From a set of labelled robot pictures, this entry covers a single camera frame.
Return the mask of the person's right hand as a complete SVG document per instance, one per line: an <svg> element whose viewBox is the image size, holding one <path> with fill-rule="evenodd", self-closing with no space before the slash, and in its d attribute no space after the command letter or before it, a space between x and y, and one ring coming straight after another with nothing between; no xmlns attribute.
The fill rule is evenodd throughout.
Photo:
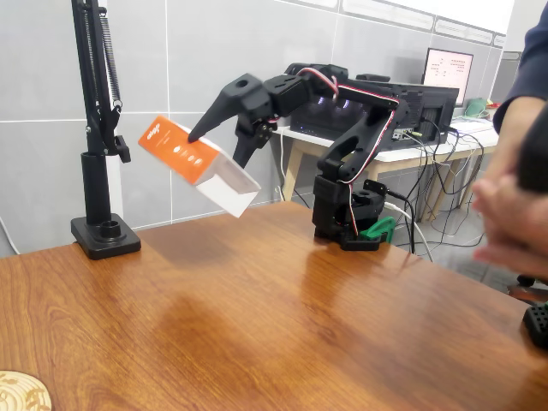
<svg viewBox="0 0 548 411"><path fill-rule="evenodd" d="M477 260L547 281L547 196L524 191L514 176L474 184L487 243L474 252Z"/></svg>

